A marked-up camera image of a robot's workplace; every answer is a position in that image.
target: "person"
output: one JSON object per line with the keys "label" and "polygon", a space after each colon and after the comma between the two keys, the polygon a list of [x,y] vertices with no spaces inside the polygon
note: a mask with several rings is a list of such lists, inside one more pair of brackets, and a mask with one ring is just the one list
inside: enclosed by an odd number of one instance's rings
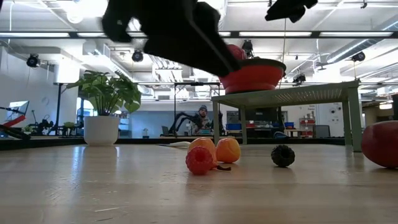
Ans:
{"label": "person", "polygon": [[199,128],[197,125],[194,125],[194,133],[195,134],[200,134],[202,129],[210,129],[210,120],[209,117],[207,117],[207,106],[206,105],[201,105],[199,110],[198,110],[199,117],[201,119],[201,124],[202,127]]}

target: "wooden floor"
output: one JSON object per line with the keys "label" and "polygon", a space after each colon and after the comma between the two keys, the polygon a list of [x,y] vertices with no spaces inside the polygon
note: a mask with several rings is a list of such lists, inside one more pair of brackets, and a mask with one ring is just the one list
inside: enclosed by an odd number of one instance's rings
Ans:
{"label": "wooden floor", "polygon": [[398,223],[398,172],[344,147],[243,147],[231,172],[192,176],[186,151],[152,145],[0,152],[1,224]]}

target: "white pot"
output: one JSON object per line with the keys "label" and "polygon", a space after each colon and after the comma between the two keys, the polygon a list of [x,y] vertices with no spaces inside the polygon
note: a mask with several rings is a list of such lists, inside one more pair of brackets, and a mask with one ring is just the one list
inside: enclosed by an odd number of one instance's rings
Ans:
{"label": "white pot", "polygon": [[119,136],[120,119],[113,116],[85,117],[85,142],[90,146],[111,146]]}

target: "gray table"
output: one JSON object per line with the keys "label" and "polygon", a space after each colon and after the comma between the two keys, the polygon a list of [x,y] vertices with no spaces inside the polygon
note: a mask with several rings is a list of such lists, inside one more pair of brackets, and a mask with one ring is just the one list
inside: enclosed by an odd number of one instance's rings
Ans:
{"label": "gray table", "polygon": [[342,102],[345,144],[349,147],[352,146],[354,152],[361,152],[362,112],[359,107],[358,87],[359,81],[355,80],[352,82],[286,88],[273,91],[255,91],[214,96],[211,100],[213,102],[215,144],[220,139],[218,104],[232,106],[241,110],[243,144],[247,144],[246,109]]}

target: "red bowl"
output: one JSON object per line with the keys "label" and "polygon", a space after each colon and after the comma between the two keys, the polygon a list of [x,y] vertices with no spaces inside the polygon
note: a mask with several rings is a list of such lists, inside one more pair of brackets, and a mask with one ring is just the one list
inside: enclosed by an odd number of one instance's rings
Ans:
{"label": "red bowl", "polygon": [[275,90],[286,71],[284,63],[271,59],[252,58],[240,62],[242,69],[220,77],[225,94]]}

